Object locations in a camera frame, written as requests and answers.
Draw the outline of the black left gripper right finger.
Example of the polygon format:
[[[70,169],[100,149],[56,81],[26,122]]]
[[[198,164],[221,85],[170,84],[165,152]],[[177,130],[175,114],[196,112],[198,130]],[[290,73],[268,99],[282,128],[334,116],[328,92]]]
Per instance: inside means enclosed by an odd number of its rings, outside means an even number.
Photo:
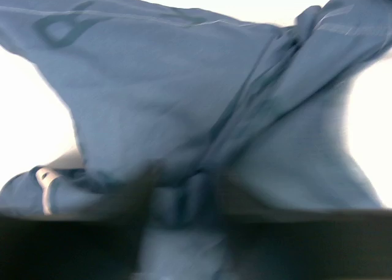
[[[390,279],[391,211],[265,205],[229,176],[217,182],[229,279]]]

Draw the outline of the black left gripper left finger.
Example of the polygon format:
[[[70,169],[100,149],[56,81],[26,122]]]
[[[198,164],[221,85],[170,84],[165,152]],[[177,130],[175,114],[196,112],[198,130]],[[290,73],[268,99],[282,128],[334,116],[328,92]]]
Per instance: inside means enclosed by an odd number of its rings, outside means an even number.
[[[160,168],[68,214],[1,209],[1,279],[131,279]]]

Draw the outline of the blue cartoon print pillowcase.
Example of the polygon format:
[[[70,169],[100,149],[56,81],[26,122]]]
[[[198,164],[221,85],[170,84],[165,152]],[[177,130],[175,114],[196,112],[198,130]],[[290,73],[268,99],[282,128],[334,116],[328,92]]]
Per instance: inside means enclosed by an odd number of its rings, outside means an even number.
[[[68,214],[160,168],[131,279],[229,279],[223,176],[265,205],[387,210],[343,138],[351,81],[391,50],[391,0],[294,25],[141,0],[1,0],[1,46],[68,106],[82,168],[36,166],[1,209]]]

